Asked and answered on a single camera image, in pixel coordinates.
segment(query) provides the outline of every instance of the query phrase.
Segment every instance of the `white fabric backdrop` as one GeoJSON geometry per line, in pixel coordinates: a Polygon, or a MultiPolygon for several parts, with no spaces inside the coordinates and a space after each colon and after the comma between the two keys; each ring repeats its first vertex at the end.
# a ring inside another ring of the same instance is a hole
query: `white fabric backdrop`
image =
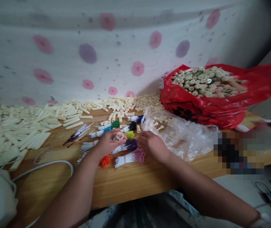
{"type": "Polygon", "coordinates": [[[0,104],[158,92],[170,69],[247,67],[270,39],[262,0],[0,0],[0,104]]]}

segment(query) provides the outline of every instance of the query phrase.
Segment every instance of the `floor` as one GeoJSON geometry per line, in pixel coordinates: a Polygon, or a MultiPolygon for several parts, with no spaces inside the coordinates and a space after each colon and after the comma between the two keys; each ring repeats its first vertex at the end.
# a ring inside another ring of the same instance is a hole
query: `floor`
{"type": "MultiPolygon", "coordinates": [[[[215,178],[214,181],[220,184],[222,187],[226,188],[230,192],[234,193],[236,196],[247,202],[253,207],[258,207],[260,205],[265,204],[266,202],[259,194],[259,190],[255,186],[255,182],[259,181],[264,183],[269,190],[271,191],[271,184],[269,182],[271,180],[271,166],[267,166],[264,169],[264,175],[260,177],[256,176],[247,176],[246,178],[240,175],[227,175],[219,178],[215,178]]],[[[267,213],[271,216],[271,207],[269,205],[261,206],[257,208],[260,213],[267,213]]],[[[200,218],[195,219],[192,218],[192,226],[193,227],[229,227],[235,228],[239,227],[231,222],[214,219],[214,218],[200,218]]]]}

